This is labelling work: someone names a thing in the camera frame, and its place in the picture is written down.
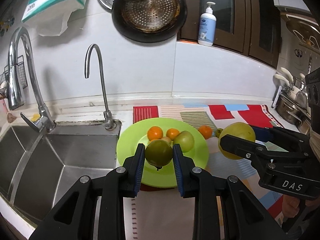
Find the window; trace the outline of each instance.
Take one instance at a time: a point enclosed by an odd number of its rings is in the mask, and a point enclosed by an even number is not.
[[[280,49],[280,11],[273,0],[186,0],[188,18],[180,40],[197,41],[199,18],[212,6],[217,18],[214,46],[254,57],[276,68]]]

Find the soap dispenser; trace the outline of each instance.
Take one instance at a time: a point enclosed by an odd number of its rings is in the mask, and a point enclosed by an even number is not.
[[[213,15],[211,8],[211,5],[215,5],[215,3],[207,2],[207,5],[208,7],[205,9],[205,13],[200,16],[198,43],[205,46],[212,46],[217,18]]]

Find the window pane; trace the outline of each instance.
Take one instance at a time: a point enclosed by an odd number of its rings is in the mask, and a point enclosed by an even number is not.
[[[234,33],[234,0],[200,0],[200,12],[204,13],[207,2],[215,2],[212,5],[213,14],[217,18],[216,28]]]
[[[275,6],[273,0],[259,0],[260,7],[260,40],[259,47],[273,52],[273,43],[276,35],[274,23]]]

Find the bottle label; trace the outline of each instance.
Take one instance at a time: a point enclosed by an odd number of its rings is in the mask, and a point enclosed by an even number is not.
[[[209,18],[200,18],[198,40],[213,42],[214,32],[216,29],[216,21]]]

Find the thin gooseneck faucet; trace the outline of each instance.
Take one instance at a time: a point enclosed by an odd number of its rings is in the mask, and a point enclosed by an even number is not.
[[[23,113],[20,113],[23,120],[35,131],[41,131],[42,128],[46,127],[47,130],[52,130],[56,124],[53,121],[49,109],[43,101],[37,76],[35,65],[33,62],[33,54],[30,36],[25,27],[20,27],[13,33],[8,52],[8,67],[9,67],[9,89],[8,89],[8,104],[9,109],[14,110],[25,104],[23,88],[18,75],[18,43],[21,38],[24,50],[26,52],[26,59],[28,63],[28,71],[30,76],[30,82],[35,94],[36,101],[38,103],[38,109],[40,118],[35,122],[29,120]]]
[[[96,49],[96,52],[98,54],[98,60],[99,60],[101,87],[102,87],[104,105],[106,107],[106,110],[103,112],[104,119],[106,121],[105,128],[107,130],[111,130],[115,127],[115,123],[113,122],[112,113],[108,107],[106,85],[105,85],[104,75],[103,75],[102,55],[101,55],[100,48],[97,44],[90,45],[90,47],[87,50],[87,54],[85,55],[84,77],[89,78],[89,75],[90,75],[90,58],[91,58],[91,54],[92,54],[93,49]]]

